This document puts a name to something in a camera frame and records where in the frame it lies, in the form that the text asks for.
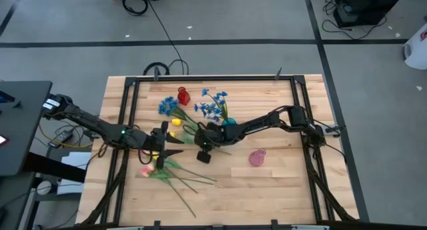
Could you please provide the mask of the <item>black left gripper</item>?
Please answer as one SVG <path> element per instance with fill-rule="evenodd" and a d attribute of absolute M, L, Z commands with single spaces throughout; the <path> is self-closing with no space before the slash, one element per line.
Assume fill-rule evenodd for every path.
<path fill-rule="evenodd" d="M 147 137 L 143 149 L 148 151 L 149 160 L 153 161 L 155 153 L 157 152 L 157 159 L 155 160 L 155 166 L 157 169 L 162 169 L 166 158 L 182 153 L 180 149 L 166 149 L 165 142 L 184 144 L 183 141 L 176 139 L 170 133 L 167 132 L 169 123 L 163 121 L 160 128 L 154 128 L 151 135 Z"/>

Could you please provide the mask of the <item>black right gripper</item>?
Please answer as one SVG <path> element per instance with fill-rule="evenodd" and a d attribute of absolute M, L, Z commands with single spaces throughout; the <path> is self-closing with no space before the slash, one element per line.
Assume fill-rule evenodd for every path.
<path fill-rule="evenodd" d="M 202 122 L 197 123 L 198 129 L 195 133 L 194 143 L 201 148 L 197 153 L 197 160 L 202 163 L 209 163 L 211 155 L 209 152 L 215 147 L 221 147 L 232 144 L 231 133 L 233 123 L 226 125 L 217 125 L 216 123 L 208 123 L 205 125 Z"/>

